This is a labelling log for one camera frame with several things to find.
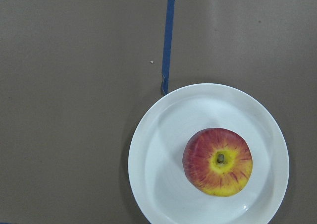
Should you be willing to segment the red yellow apple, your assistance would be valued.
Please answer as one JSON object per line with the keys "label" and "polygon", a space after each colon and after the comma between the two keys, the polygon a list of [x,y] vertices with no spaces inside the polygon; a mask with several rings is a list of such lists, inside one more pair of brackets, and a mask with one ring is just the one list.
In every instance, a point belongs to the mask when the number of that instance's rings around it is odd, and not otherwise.
{"label": "red yellow apple", "polygon": [[218,197],[237,194],[248,183],[253,158],[246,141],[224,128],[207,128],[194,134],[182,158],[189,182],[200,191]]}

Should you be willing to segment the white plate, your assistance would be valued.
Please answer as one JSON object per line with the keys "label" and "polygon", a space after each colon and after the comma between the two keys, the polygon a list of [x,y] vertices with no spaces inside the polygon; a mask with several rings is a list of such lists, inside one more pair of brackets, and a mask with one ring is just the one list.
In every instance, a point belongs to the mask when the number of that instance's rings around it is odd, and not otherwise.
{"label": "white plate", "polygon": [[[188,140],[212,127],[239,134],[252,154],[249,182],[230,197],[201,192],[183,170]],[[287,190],[289,156],[278,124],[257,100],[229,86],[195,84],[146,112],[131,141],[128,173],[135,200],[153,224],[266,224]]]}

